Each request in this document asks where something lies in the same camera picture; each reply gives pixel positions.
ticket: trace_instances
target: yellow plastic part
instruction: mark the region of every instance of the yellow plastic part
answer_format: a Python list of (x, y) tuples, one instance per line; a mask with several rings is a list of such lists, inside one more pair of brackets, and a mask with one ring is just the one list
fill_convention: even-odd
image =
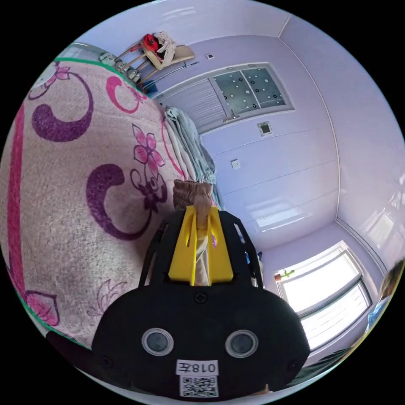
[[(208, 215), (208, 268), (210, 285), (213, 283), (228, 282), (233, 279), (233, 271), (227, 244), (225, 242), (224, 232), (222, 231), (221, 221), (217, 207), (211, 207)], [(216, 239), (214, 248), (211, 240), (211, 234)]]
[(195, 259), (197, 250), (197, 217), (194, 206), (186, 208), (183, 224), (178, 235), (169, 278), (174, 281), (195, 282)]
[[(212, 236), (216, 239), (216, 247), (212, 244)], [(225, 236), (217, 207), (211, 207), (208, 214), (208, 273), (210, 285), (228, 282), (233, 279), (233, 271)], [(194, 206), (186, 208), (183, 224), (178, 235), (169, 278), (173, 281), (195, 283), (195, 260), (197, 251), (197, 215)]]

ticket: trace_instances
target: red bag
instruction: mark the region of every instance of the red bag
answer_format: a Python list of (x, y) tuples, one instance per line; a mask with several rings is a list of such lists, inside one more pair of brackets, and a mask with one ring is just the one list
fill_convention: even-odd
[(146, 45), (148, 51), (153, 51), (154, 53), (160, 48), (159, 42), (152, 34), (146, 34), (143, 37), (143, 43)]

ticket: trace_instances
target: chair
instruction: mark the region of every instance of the chair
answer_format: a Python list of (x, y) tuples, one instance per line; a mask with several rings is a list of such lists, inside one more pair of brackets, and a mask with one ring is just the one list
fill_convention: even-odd
[(173, 60), (170, 62), (170, 64), (168, 66), (163, 67), (161, 59), (155, 54), (155, 52), (150, 50), (150, 48), (147, 46), (147, 44), (144, 42), (144, 40), (142, 40), (138, 44), (135, 44), (134, 46), (132, 46), (131, 48), (126, 50), (123, 54), (118, 56), (118, 58), (116, 60), (119, 60), (120, 58), (125, 56), (127, 53), (133, 52), (134, 50), (136, 50), (138, 48), (142, 48), (143, 53), (140, 56), (136, 57), (134, 60), (131, 60), (131, 62), (127, 63), (119, 71), (121, 72), (122, 70), (124, 70), (126, 67), (132, 65), (132, 63), (136, 62), (137, 60), (142, 59), (144, 57), (147, 57), (148, 60), (141, 63), (141, 65), (138, 66), (137, 71), (139, 72), (148, 63), (148, 61), (150, 61), (151, 64), (155, 67), (155, 70), (153, 72), (151, 72), (150, 74), (148, 74), (146, 77), (144, 77), (140, 81), (139, 84), (141, 84), (144, 81), (148, 80), (152, 75), (154, 75), (159, 70), (162, 70), (162, 69), (167, 68), (167, 67), (169, 67), (171, 65), (174, 65), (175, 63), (184, 62), (186, 60), (193, 59), (195, 57), (194, 52), (188, 46), (186, 46), (186, 45), (178, 45), (176, 47)]

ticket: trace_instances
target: fisheye image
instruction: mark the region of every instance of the fisheye image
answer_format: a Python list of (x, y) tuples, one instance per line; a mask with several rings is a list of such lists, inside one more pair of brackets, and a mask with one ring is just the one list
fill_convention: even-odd
[(44, 340), (151, 405), (333, 373), (405, 266), (405, 142), (369, 73), (252, 0), (145, 3), (55, 53), (0, 161), (1, 252)]

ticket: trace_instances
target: pink bedspread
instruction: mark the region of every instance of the pink bedspread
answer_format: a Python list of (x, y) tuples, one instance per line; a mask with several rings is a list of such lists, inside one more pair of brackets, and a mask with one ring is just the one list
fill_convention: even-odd
[(54, 66), (8, 135), (0, 242), (26, 307), (90, 347), (108, 305), (137, 287), (184, 174), (153, 101), (101, 64)]

